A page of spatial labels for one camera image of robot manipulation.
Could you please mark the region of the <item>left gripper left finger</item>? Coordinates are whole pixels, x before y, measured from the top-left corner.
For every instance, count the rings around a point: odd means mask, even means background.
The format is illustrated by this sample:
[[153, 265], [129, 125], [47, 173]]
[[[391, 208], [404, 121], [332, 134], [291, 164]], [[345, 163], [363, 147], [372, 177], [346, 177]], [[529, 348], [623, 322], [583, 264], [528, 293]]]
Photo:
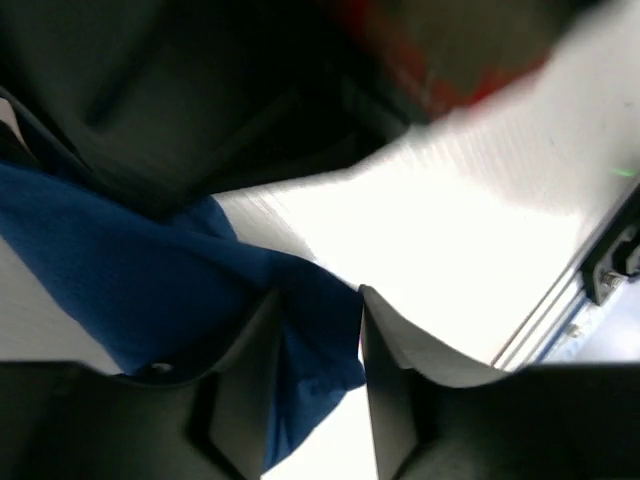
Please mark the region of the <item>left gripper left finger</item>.
[[210, 368], [149, 384], [74, 362], [1, 366], [5, 479], [257, 479], [281, 302], [266, 294]]

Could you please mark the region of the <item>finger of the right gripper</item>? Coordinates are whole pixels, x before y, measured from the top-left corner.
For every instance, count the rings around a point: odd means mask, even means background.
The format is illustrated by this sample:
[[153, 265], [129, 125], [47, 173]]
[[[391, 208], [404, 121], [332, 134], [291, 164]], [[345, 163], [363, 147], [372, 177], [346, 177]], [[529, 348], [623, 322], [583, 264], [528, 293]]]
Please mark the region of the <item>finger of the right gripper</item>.
[[151, 218], [429, 120], [317, 1], [5, 1], [1, 93], [37, 152]]

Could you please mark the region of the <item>blue paper napkin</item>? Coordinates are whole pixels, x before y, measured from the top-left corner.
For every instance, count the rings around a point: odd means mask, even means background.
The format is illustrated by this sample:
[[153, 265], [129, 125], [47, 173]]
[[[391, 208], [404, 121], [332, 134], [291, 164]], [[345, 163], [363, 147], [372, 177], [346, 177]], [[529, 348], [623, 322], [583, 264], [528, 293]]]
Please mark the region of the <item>blue paper napkin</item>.
[[181, 377], [218, 360], [271, 289], [283, 340], [265, 468], [293, 453], [365, 382], [362, 296], [320, 266], [241, 242], [206, 197], [155, 222], [87, 189], [32, 131], [1, 128], [1, 235], [126, 377]]

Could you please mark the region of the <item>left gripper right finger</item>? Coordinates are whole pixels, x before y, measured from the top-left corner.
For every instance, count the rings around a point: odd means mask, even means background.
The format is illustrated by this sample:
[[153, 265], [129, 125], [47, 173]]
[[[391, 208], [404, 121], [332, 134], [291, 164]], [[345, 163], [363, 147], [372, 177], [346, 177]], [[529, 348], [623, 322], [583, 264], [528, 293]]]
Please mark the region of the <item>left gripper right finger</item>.
[[635, 479], [639, 369], [478, 362], [363, 287], [362, 351], [382, 479]]

